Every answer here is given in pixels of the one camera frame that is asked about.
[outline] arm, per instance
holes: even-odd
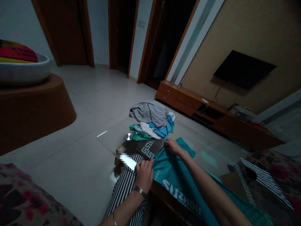
[[[151,184],[153,182],[154,170],[151,169],[153,162],[151,161],[140,161],[136,165],[137,177],[136,185],[141,188],[146,194],[148,194]],[[115,222],[118,226],[126,225],[138,207],[143,202],[143,196],[133,190],[127,196],[127,198],[114,210]],[[114,226],[113,213],[111,213],[99,226]]]
[[[175,140],[168,138],[164,145],[168,145],[169,150],[182,159],[204,201],[220,225],[252,225],[219,185]]]

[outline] wall-mounted tv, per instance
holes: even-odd
[[[276,65],[232,50],[214,76],[243,89],[251,89],[275,67]]]

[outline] hand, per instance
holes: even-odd
[[[184,150],[172,138],[167,138],[166,141],[164,141],[164,146],[167,146],[167,145],[168,145],[167,149],[176,155],[180,155],[181,153],[184,152]]]
[[[150,161],[140,161],[136,165],[137,177],[136,185],[141,188],[146,194],[150,191],[151,184],[153,183],[154,170],[152,169],[153,162],[155,159]]]

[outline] beige wall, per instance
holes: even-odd
[[[301,3],[296,0],[225,0],[185,73],[183,87],[219,104],[260,113],[301,87]],[[277,65],[245,91],[213,77],[231,50]]]

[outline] cable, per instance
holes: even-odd
[[[205,109],[204,109],[204,110],[201,110],[201,111],[205,111],[205,110],[206,110],[206,108],[208,107],[208,105],[209,105],[209,104],[207,104],[207,106],[205,107]],[[205,115],[205,113],[204,113],[203,115],[200,115],[200,112],[201,112],[201,111],[199,111],[199,112],[198,112],[198,115],[199,115],[199,116],[204,116],[204,115]]]
[[[219,91],[220,91],[221,88],[222,88],[222,87],[220,86],[220,87],[219,87],[219,90],[217,91],[217,93],[216,93],[216,95],[215,95],[215,97],[214,97],[215,99],[217,99],[216,96],[217,96],[217,94],[219,93]]]

